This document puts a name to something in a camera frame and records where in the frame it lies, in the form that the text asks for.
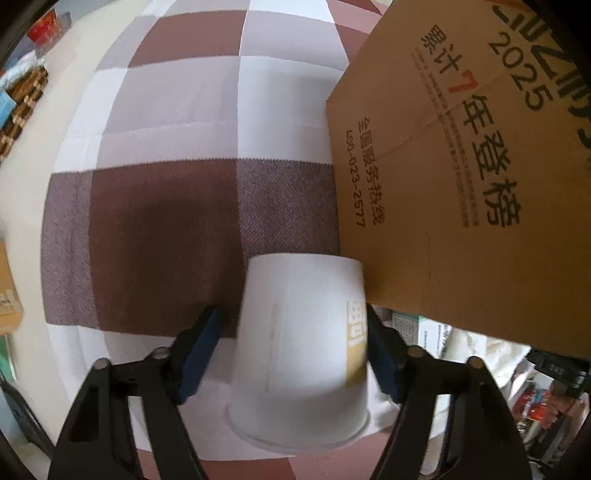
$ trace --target cup logo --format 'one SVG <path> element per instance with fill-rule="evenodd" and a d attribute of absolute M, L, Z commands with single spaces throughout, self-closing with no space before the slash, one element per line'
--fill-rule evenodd
<path fill-rule="evenodd" d="M 367 378 L 368 324 L 365 302 L 347 302 L 347 374 L 345 385 L 352 387 Z"/>

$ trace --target bed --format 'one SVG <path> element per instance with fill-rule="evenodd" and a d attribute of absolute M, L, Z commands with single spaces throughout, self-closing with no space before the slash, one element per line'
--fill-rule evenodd
<path fill-rule="evenodd" d="M 386 8 L 373 0 L 154 0 L 127 12 L 84 79 L 47 170 L 41 287 L 62 411 L 95 359 L 142 358 L 216 303 L 234 322 L 181 408 L 210 477 L 370 476 L 397 414 L 373 377 L 365 438 L 332 452 L 260 450 L 232 433 L 223 411 L 248 258 L 339 253 L 324 102 Z M 15 257 L 15 242 L 8 248 Z M 527 347 L 487 341 L 482 352 L 453 354 L 489 355 L 503 386 Z M 152 475 L 141 405 L 130 405 Z"/>

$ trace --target dark blue gripper pad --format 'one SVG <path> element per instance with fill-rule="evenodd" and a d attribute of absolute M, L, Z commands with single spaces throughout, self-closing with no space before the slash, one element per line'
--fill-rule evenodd
<path fill-rule="evenodd" d="M 181 404 L 185 403 L 189 397 L 195 395 L 207 364 L 212 357 L 213 351 L 220 339 L 220 314 L 218 309 L 214 309 L 209 320 L 203 327 L 199 338 L 193 345 L 193 348 L 187 355 L 183 365 L 183 382 L 178 389 Z"/>
<path fill-rule="evenodd" d="M 378 380 L 379 389 L 389 395 L 394 403 L 402 402 L 402 389 L 398 384 L 398 367 L 373 322 L 368 322 L 368 357 Z"/>

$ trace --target cardboard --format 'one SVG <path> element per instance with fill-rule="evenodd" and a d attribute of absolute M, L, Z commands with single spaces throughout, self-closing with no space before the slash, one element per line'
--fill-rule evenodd
<path fill-rule="evenodd" d="M 14 332 L 22 320 L 22 306 L 14 287 L 4 242 L 0 242 L 0 335 Z"/>
<path fill-rule="evenodd" d="M 518 0 L 398 0 L 327 101 L 371 303 L 591 358 L 591 92 Z"/>

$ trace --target upside-down paper cup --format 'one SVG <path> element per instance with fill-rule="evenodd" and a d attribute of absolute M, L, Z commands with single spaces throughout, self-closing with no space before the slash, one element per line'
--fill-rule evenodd
<path fill-rule="evenodd" d="M 344 445 L 368 422 L 361 263 L 329 255 L 250 260 L 228 407 L 267 450 Z"/>

